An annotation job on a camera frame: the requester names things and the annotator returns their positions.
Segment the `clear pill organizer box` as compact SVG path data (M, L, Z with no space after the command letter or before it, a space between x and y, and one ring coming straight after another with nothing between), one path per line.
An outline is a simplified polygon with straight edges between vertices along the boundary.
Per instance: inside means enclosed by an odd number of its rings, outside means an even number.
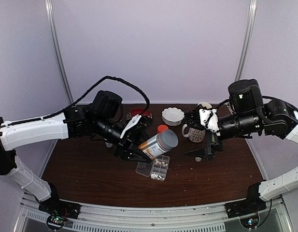
M166 160L166 162L168 163L168 167L155 165L155 159ZM139 162L137 164L135 172L145 177L150 177L151 173L156 173L164 176L166 179L167 171L169 169L170 157L161 155L155 159L151 163Z

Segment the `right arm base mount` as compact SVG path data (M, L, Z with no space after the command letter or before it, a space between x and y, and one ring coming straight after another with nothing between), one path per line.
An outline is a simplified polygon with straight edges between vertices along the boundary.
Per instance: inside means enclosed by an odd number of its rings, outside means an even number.
M244 199L236 202L226 203L225 208L228 218L235 218L265 210L267 206L262 200L250 201Z

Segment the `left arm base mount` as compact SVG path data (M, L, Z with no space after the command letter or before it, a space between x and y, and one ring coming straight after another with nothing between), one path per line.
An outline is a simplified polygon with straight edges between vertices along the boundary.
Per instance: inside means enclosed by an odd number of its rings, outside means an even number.
M38 209L53 216L77 219L80 213L81 205L78 203L60 201L59 206L46 207L45 205L39 205Z

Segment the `amber bottle grey cap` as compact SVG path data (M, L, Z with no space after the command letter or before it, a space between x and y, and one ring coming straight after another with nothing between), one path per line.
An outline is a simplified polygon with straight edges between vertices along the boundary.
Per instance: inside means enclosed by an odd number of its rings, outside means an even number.
M178 145L178 137L174 131L167 129L143 142L138 148L150 159L167 153Z

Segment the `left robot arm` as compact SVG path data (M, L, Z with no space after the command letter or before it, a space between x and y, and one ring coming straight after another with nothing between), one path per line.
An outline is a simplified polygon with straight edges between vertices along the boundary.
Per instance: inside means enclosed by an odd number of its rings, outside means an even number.
M24 121L4 121L0 117L0 175L7 176L29 191L42 207L58 215L63 209L55 186L39 178L16 155L16 148L48 140L64 140L99 135L116 145L115 156L126 161L150 163L151 157L139 149L147 139L145 129L151 124L147 116L134 116L125 127L111 121L122 109L122 98L100 90L93 102L72 106L54 116Z

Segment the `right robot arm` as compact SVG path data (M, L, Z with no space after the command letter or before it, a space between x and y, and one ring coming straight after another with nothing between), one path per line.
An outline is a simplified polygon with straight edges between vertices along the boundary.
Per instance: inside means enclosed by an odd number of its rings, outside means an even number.
M222 141L231 138L250 139L252 133L273 135L298 144L298 108L275 97L261 94L258 81L243 79L228 86L232 114L219 117L217 108L197 106L184 114L183 122L190 128L205 130L206 147L187 152L188 156L213 160L221 152ZM298 188L298 166L269 181L249 186L244 200L227 203L228 217L242 216L266 209L274 197Z

